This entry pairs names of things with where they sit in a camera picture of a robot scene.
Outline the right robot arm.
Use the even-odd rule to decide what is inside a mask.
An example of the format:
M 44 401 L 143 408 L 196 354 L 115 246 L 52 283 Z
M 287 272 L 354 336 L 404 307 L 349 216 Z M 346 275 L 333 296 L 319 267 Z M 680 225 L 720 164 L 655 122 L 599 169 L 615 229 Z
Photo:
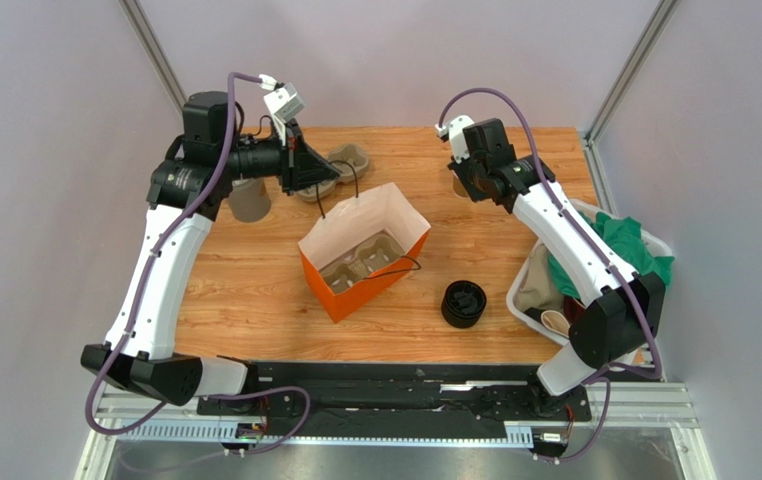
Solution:
M 573 282 L 585 307 L 558 354 L 537 370 L 562 395 L 639 347 L 654 345 L 665 285 L 640 274 L 596 235 L 535 154 L 520 157 L 499 119 L 459 116 L 436 128 L 449 169 L 474 202 L 491 200 L 530 228 Z

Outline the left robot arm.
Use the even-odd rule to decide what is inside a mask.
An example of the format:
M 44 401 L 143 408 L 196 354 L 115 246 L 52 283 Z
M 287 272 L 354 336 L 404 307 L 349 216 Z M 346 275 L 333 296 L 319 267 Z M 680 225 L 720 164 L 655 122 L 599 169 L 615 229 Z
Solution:
M 84 347 L 80 363 L 120 390 L 182 406 L 195 397 L 236 395 L 248 365 L 175 350 L 180 304 L 193 264 L 221 203 L 238 180 L 278 179 L 292 195 L 339 177 L 304 140 L 295 119 L 305 107 L 290 84 L 264 97 L 271 133 L 243 134 L 244 112 L 224 92 L 192 95 L 184 131 L 153 171 L 145 238 L 120 312 L 103 342 Z

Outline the orange paper bag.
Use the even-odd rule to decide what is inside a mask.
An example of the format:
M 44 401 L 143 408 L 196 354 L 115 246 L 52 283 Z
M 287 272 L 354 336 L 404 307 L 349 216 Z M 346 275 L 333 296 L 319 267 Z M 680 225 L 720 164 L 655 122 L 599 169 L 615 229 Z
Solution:
M 305 280 L 339 323 L 407 273 L 431 225 L 394 182 L 342 200 L 298 242 Z

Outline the pulp cup carrier tray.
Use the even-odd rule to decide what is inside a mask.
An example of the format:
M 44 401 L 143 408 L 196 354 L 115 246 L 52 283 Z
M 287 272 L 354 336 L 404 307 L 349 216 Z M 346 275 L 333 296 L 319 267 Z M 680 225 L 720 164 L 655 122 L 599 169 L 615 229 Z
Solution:
M 419 271 L 419 261 L 405 253 L 386 231 L 376 233 L 321 270 L 325 284 L 341 294 L 357 283 Z

